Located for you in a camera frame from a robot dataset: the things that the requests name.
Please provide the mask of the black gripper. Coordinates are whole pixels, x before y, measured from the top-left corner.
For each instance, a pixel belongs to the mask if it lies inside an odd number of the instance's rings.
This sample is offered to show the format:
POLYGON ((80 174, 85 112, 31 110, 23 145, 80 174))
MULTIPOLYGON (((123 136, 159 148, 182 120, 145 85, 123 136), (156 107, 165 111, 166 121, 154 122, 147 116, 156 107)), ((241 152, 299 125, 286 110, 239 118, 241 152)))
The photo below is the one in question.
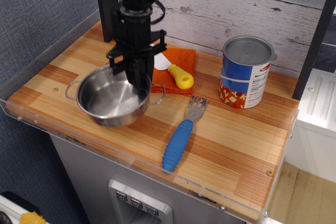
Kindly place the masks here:
POLYGON ((166 50, 166 31, 152 31, 151 26, 160 22, 164 15, 151 20, 153 8, 127 9, 123 5, 111 7, 112 37, 116 45, 107 53, 113 75, 126 72, 127 80, 139 90, 152 81, 154 55, 166 50))

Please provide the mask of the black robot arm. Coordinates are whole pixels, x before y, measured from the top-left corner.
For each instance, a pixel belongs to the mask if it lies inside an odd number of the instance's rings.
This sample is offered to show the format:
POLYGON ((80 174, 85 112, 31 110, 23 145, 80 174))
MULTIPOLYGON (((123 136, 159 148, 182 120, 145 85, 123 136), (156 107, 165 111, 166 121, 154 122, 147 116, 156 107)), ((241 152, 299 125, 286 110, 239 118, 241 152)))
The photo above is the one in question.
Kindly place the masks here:
POLYGON ((152 31, 163 17, 151 20, 152 5, 164 12, 159 0, 121 0, 111 7, 112 37, 116 42, 107 53, 113 76, 125 73, 128 82, 139 90, 151 84, 154 56, 166 50, 166 31, 152 31))

